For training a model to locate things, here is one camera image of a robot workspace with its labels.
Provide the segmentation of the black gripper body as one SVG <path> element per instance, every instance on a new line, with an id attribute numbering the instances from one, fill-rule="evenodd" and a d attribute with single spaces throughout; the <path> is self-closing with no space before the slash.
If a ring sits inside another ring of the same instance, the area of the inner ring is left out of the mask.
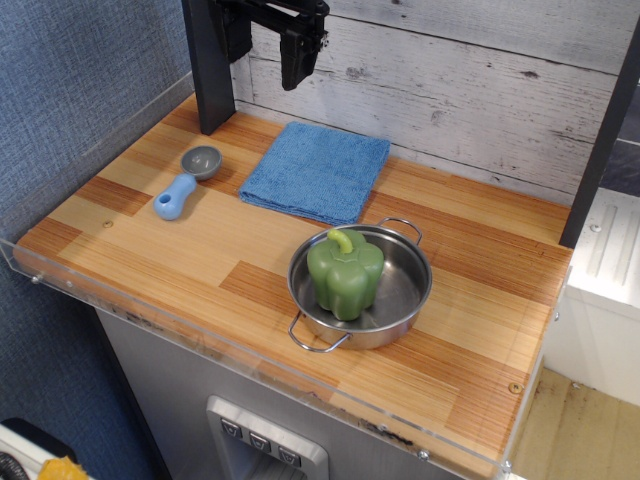
<path id="1" fill-rule="evenodd" d="M 325 18 L 330 12 L 325 1 L 216 1 L 215 13 L 221 16 L 217 32 L 221 39 L 225 15 L 246 15 L 256 23 L 280 35 L 296 33 L 311 37 L 320 52 L 326 44 Z"/>

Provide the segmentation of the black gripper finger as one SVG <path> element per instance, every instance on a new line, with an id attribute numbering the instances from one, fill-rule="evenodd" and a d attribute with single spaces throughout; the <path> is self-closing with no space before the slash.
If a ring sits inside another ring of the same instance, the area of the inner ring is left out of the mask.
<path id="1" fill-rule="evenodd" d="M 285 33 L 280 39 L 282 87 L 294 90 L 315 68 L 319 46 L 306 35 Z"/>
<path id="2" fill-rule="evenodd" d="M 236 62 L 252 48 L 251 21 L 246 15 L 225 15 L 222 19 L 221 44 L 226 59 Z"/>

